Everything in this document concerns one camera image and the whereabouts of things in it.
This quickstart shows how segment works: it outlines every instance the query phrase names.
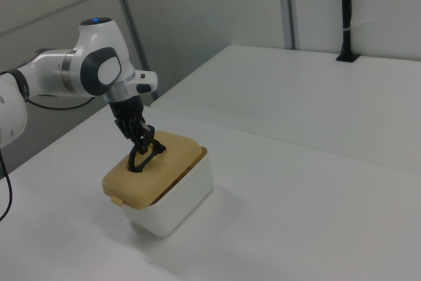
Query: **wall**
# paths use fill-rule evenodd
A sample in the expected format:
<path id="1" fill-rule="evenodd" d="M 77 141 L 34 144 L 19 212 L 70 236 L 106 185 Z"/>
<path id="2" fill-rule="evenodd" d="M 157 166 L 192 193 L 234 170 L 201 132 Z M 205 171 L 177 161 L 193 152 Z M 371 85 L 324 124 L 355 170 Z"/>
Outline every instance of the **wall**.
<path id="1" fill-rule="evenodd" d="M 297 48 L 338 53 L 341 0 L 293 0 Z M 353 51 L 366 56 L 421 59 L 421 0 L 353 0 Z"/>
<path id="2" fill-rule="evenodd" d="M 0 8 L 1 70 L 16 67 L 41 47 L 72 49 L 78 40 L 79 23 L 94 16 L 109 16 L 116 20 L 134 66 L 141 69 L 119 0 L 0 0 Z M 36 101 L 54 107 L 77 105 L 85 100 L 36 98 Z M 150 103 L 150 96 L 144 102 Z M 27 104 L 28 125 L 24 133 L 3 151 L 8 170 L 15 169 L 104 106 L 101 98 L 72 111 L 48 111 Z"/>
<path id="3" fill-rule="evenodd" d="M 291 48 L 285 0 L 127 0 L 159 92 L 230 44 Z"/>

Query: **vertical pole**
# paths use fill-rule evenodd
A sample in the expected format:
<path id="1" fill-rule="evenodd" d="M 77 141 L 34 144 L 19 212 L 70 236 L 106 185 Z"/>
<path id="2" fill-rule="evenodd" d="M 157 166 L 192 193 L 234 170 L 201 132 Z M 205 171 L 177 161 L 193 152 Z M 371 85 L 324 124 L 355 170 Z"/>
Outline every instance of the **vertical pole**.
<path id="1" fill-rule="evenodd" d="M 352 1 L 342 0 L 342 29 L 343 29 L 343 43 L 341 54 L 336 58 L 341 62 L 354 62 L 360 55 L 354 54 L 351 49 L 351 16 L 352 16 Z"/>

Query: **table surface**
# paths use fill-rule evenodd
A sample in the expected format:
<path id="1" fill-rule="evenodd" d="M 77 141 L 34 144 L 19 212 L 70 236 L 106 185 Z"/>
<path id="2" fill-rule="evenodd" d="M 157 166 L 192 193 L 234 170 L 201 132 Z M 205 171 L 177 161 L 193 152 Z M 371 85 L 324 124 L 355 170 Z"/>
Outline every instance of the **table surface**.
<path id="1" fill-rule="evenodd" d="M 231 45 L 151 106 L 421 174 L 421 63 Z"/>
<path id="2" fill-rule="evenodd" d="M 145 108 L 209 149 L 215 188 L 167 238 L 102 192 L 131 148 L 108 107 L 11 174 L 2 280 L 419 280 L 421 177 Z M 0 181 L 0 209 L 6 205 Z"/>

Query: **container lid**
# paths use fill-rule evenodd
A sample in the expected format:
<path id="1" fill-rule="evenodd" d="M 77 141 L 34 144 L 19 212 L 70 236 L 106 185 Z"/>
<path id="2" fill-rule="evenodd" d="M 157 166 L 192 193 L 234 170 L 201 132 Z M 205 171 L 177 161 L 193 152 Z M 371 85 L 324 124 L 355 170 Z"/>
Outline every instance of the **container lid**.
<path id="1" fill-rule="evenodd" d="M 202 147 L 194 140 L 157 131 L 155 138 L 166 151 L 152 158 L 142 172 L 128 170 L 128 156 L 124 157 L 104 178 L 104 193 L 116 204 L 127 204 L 134 209 L 144 209 L 157 200 L 180 176 L 197 163 Z M 140 164 L 151 153 L 136 155 Z"/>

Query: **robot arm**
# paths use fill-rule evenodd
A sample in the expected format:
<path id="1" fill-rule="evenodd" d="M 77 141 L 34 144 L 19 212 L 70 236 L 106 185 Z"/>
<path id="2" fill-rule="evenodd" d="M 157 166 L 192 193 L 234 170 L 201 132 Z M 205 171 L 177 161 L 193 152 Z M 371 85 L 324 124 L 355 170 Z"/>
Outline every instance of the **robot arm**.
<path id="1" fill-rule="evenodd" d="M 115 21 L 94 18 L 79 25 L 73 49 L 42 49 L 34 58 L 0 75 L 0 148 L 26 125 L 25 101 L 35 95 L 100 96 L 109 102 L 116 124 L 144 154 L 154 140 L 145 124 L 139 94 L 155 91 L 157 75 L 135 70 Z"/>

